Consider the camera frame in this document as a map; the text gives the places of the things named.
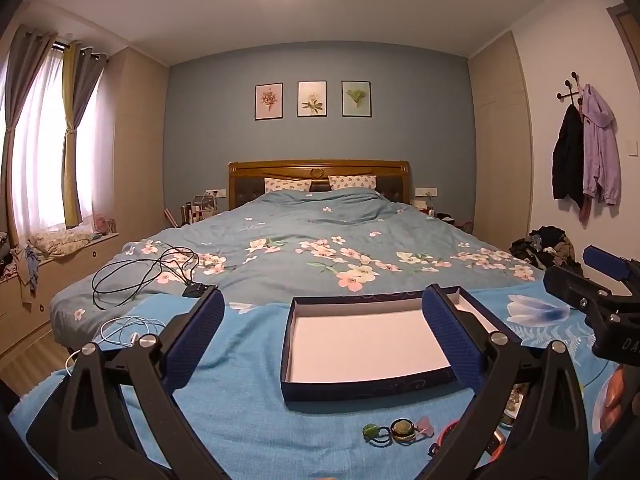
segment pillow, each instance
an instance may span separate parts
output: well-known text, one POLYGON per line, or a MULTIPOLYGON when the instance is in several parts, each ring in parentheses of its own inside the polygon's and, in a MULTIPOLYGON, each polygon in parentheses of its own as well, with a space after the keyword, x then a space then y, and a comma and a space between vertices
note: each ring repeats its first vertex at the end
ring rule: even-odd
POLYGON ((265 178, 264 192, 280 191, 283 189, 295 189, 298 191, 309 191, 311 189, 311 179, 309 180, 286 180, 282 178, 265 178))
POLYGON ((329 176, 331 190, 343 189, 345 187, 368 187, 376 189, 375 175, 351 175, 351 176, 329 176))

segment textured blue pad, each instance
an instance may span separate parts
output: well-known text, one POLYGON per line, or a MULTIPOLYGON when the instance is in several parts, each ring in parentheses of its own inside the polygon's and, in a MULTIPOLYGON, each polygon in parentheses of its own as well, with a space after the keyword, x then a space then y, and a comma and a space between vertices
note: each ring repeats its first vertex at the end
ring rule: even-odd
POLYGON ((458 382, 476 394, 484 385, 482 354, 445 301, 430 287, 422 295, 422 314, 447 357, 458 382))
POLYGON ((619 282, 629 277, 629 268, 625 260, 592 245, 584 250, 582 259, 588 266, 619 282))
POLYGON ((225 316, 225 298, 216 290, 194 314, 165 356, 162 384, 169 394, 187 385, 225 316))

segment white ceiling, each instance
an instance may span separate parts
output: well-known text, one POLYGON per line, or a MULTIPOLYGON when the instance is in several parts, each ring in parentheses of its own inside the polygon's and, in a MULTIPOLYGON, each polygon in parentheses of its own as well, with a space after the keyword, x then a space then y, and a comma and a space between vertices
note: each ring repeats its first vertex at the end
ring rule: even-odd
MULTIPOLYGON (((322 40, 397 43, 469 56, 543 0, 43 1, 172 65, 238 48, 322 40)), ((68 32, 68 23, 47 25, 68 32)))

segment wooden headboard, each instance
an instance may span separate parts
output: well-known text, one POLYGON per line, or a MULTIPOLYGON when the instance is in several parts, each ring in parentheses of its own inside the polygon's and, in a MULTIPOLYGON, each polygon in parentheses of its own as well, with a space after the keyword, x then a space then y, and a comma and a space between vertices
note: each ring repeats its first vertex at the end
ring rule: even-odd
POLYGON ((260 160, 229 164, 229 209, 264 194, 265 178, 312 179, 311 191, 329 191, 329 175, 375 175, 376 190, 393 202, 409 203, 405 160, 260 160))

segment human hand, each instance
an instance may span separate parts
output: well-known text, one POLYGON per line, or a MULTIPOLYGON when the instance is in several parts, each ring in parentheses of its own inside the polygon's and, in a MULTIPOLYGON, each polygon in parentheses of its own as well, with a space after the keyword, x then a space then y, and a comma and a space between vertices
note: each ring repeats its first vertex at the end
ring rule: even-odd
MULTIPOLYGON (((618 366, 613 373, 607 385, 607 395, 605 398, 604 410, 600 417, 600 429, 602 433, 609 430, 622 415, 622 396, 625 392, 625 383, 623 378, 623 367, 618 366)), ((634 415, 640 415, 640 393, 636 394, 631 402, 631 409, 634 415)))

